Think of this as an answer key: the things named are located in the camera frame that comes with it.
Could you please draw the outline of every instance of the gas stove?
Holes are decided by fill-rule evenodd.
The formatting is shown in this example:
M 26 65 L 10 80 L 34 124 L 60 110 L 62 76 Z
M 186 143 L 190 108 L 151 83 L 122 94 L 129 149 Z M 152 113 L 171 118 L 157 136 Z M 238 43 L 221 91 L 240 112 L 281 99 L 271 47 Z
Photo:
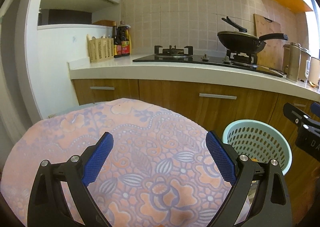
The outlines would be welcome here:
M 162 46 L 155 46 L 155 53 L 133 60 L 133 62 L 171 62 L 171 63 L 191 63 L 191 64 L 205 64 L 205 65 L 216 65 L 224 67 L 232 67 L 247 71 L 254 71 L 276 77 L 283 77 L 281 74 L 269 70 L 268 68 L 254 64 L 249 58 L 242 57 L 241 55 L 230 56 L 226 55 L 225 58 L 214 57 L 208 55 L 194 55 L 193 47 L 186 46 L 184 49 L 178 49 L 170 46 L 168 49 L 162 49 Z

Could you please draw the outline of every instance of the metal pot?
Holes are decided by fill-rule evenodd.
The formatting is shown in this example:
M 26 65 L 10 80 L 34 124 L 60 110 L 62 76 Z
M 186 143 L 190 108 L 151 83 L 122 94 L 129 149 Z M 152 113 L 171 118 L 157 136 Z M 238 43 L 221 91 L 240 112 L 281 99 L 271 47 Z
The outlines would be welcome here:
M 282 39 L 288 40 L 288 36 L 283 33 L 266 34 L 260 37 L 256 37 L 248 34 L 248 30 L 234 23 L 229 17 L 222 18 L 223 21 L 237 28 L 239 31 L 220 31 L 218 32 L 218 38 L 224 47 L 233 53 L 241 52 L 248 55 L 253 55 L 261 52 L 266 42 L 270 39 Z

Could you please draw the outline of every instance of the flower pattern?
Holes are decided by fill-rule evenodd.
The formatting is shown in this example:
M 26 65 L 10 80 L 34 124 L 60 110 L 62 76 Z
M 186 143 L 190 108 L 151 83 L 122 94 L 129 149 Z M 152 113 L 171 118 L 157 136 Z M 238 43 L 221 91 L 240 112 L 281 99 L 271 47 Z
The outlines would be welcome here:
M 113 227 L 210 222 L 231 186 L 205 146 L 206 130 L 170 110 L 119 99 L 38 122 L 13 147 L 0 191 L 25 225 L 41 161 L 65 162 L 105 131 L 114 147 L 88 189 Z M 66 183 L 62 188 L 74 220 L 83 223 Z M 248 207 L 247 202 L 239 220 Z

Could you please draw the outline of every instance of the silver bolt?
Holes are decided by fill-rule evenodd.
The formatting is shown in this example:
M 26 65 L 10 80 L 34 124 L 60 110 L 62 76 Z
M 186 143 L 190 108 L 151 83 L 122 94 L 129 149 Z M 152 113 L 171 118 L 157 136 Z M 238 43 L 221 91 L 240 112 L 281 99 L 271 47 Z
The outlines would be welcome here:
M 246 155 L 240 155 L 240 159 L 242 161 L 248 161 L 248 157 Z
M 48 160 L 44 160 L 41 162 L 41 166 L 46 166 L 48 164 Z
M 278 161 L 276 161 L 275 159 L 271 160 L 271 164 L 273 164 L 274 166 L 278 165 Z
M 79 156 L 73 156 L 70 160 L 71 162 L 77 162 L 79 160 Z

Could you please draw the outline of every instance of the white handle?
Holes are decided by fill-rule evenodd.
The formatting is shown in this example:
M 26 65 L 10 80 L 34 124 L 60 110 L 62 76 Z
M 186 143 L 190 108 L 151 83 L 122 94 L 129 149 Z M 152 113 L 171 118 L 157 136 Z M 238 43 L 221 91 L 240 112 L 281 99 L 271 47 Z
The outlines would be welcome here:
M 208 98 L 219 98 L 219 99 L 232 99 L 232 100 L 236 100 L 237 99 L 237 96 L 207 94 L 207 93 L 199 93 L 199 96 L 200 97 L 208 97 Z
M 304 73 L 304 76 L 308 79 L 309 77 L 309 72 L 310 72 L 310 60 L 307 60 L 306 61 L 306 70 L 305 70 L 305 73 Z
M 108 87 L 108 86 L 91 86 L 91 90 L 109 90 L 109 91 L 114 91 L 114 87 Z
M 295 107 L 303 107 L 303 108 L 306 107 L 305 104 L 300 104 L 300 103 L 294 103 L 293 106 L 295 106 Z

